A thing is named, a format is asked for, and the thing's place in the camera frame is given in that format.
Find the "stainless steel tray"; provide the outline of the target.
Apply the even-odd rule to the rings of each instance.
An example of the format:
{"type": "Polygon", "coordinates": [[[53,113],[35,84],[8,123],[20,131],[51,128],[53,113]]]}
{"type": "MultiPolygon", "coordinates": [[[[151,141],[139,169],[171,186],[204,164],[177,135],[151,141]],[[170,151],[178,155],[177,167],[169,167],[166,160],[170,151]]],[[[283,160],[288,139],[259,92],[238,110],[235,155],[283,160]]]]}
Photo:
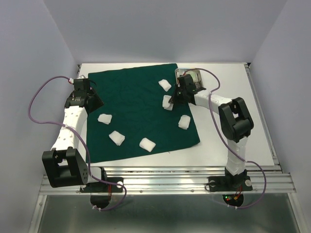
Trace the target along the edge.
{"type": "Polygon", "coordinates": [[[198,69],[177,68],[175,70],[175,77],[178,87],[197,92],[206,90],[203,84],[202,75],[198,69]]]}

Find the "clear bag of swabs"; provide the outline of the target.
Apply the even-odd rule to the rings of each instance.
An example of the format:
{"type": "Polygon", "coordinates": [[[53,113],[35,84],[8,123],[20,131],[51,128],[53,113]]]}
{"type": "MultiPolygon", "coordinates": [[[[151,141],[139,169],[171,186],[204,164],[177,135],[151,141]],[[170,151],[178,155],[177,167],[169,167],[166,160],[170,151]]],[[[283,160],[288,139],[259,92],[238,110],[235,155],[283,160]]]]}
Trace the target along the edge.
{"type": "Polygon", "coordinates": [[[188,70],[186,74],[191,75],[194,82],[199,82],[200,79],[200,71],[197,70],[188,70]]]}

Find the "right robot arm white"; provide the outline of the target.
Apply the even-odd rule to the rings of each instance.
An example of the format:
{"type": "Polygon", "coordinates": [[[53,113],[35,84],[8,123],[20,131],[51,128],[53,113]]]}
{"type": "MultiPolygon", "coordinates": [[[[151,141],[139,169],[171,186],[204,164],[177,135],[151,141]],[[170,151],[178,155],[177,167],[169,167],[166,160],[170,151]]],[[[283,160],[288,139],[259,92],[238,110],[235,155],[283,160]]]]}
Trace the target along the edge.
{"type": "Polygon", "coordinates": [[[252,183],[245,168],[245,146],[254,122],[245,101],[240,97],[229,99],[209,93],[201,81],[195,81],[190,74],[184,74],[176,79],[170,103],[192,103],[219,116],[221,126],[216,130],[228,149],[227,163],[223,176],[208,178],[207,190],[251,191],[252,183]]]}

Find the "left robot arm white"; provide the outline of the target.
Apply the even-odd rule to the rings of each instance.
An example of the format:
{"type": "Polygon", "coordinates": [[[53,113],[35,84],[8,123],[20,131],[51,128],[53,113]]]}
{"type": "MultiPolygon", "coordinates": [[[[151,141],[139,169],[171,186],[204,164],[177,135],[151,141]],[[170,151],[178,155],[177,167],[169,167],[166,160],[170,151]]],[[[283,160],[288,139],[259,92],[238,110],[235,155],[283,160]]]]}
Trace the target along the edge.
{"type": "Polygon", "coordinates": [[[104,191],[108,179],[102,168],[88,168],[83,145],[86,143],[87,117],[104,103],[85,76],[72,82],[74,90],[65,103],[64,127],[61,127],[52,149],[43,152],[42,162],[53,188],[91,183],[97,191],[104,191]]]}

